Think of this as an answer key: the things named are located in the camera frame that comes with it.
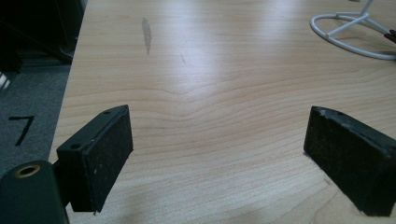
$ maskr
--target number 7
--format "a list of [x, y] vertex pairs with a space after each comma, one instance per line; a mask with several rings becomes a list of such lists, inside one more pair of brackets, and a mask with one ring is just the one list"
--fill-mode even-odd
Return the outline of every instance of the number 7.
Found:
[[27, 119], [27, 124], [24, 127], [20, 139], [18, 139], [17, 144], [15, 144], [16, 147], [20, 146], [24, 137], [26, 136], [27, 132], [29, 132], [30, 125], [32, 125], [33, 119], [35, 116], [29, 116], [29, 117], [9, 117], [8, 120], [21, 120], [21, 119]]

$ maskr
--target white stand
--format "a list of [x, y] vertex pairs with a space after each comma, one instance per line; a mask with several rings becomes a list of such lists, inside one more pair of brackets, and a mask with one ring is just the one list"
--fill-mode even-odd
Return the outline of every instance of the white stand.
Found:
[[[358, 23], [365, 25], [369, 28], [376, 29], [378, 32], [381, 32], [382, 34], [388, 33], [389, 29], [380, 25], [376, 21], [373, 21], [372, 19], [370, 19], [370, 14], [367, 12], [367, 10], [370, 7], [370, 5], [373, 3], [373, 1], [374, 0], [369, 0], [367, 2], [367, 4], [364, 6], [364, 8], [361, 10], [361, 12], [336, 12], [335, 14], [317, 15], [316, 17], [312, 18], [311, 27], [323, 39], [333, 43], [334, 45], [336, 45], [342, 49], [346, 49], [346, 50], [349, 50], [354, 53], [361, 54], [361, 55], [364, 55], [367, 57], [384, 59], [384, 60], [396, 60], [396, 53], [393, 55], [392, 54], [381, 54], [381, 53], [374, 53], [371, 51], [367, 51], [364, 49], [358, 49], [358, 48], [350, 46], [344, 42], [341, 42], [333, 37], [334, 35], [338, 34], [339, 32], [349, 28], [352, 25], [358, 24]], [[316, 25], [316, 21], [320, 20], [320, 19], [337, 19], [337, 20], [344, 20], [344, 21], [349, 21], [349, 22], [326, 34], [323, 31], [321, 31]]]

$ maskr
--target table surface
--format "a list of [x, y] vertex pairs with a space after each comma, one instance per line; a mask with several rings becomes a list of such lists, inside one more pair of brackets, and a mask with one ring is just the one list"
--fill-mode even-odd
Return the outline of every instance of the table surface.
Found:
[[[68, 207], [71, 223], [394, 223], [361, 214], [303, 149], [312, 105], [396, 137], [396, 62], [339, 49], [309, 25], [364, 3], [91, 0], [49, 160], [117, 105], [130, 107], [134, 152], [102, 213]], [[370, 12], [392, 27], [394, 8]], [[396, 50], [362, 26], [339, 37]]]

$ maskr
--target floor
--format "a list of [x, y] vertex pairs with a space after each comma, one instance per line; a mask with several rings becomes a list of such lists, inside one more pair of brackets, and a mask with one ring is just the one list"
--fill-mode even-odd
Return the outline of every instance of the floor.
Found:
[[50, 154], [70, 64], [40, 51], [21, 53], [19, 74], [0, 74], [0, 177]]

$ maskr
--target wood grain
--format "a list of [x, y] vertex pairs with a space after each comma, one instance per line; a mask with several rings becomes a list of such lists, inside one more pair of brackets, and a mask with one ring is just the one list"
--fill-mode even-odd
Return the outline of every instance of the wood grain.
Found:
[[[317, 14], [362, 6], [345, 0], [91, 0], [50, 160], [97, 113], [123, 104], [131, 109], [135, 150], [103, 212], [68, 208], [71, 222], [395, 222], [355, 211], [303, 153], [311, 105], [343, 111], [396, 137], [396, 62], [339, 49], [309, 26]], [[394, 27], [394, 7], [391, 0], [376, 1], [370, 12]], [[396, 50], [360, 26], [339, 37]]]

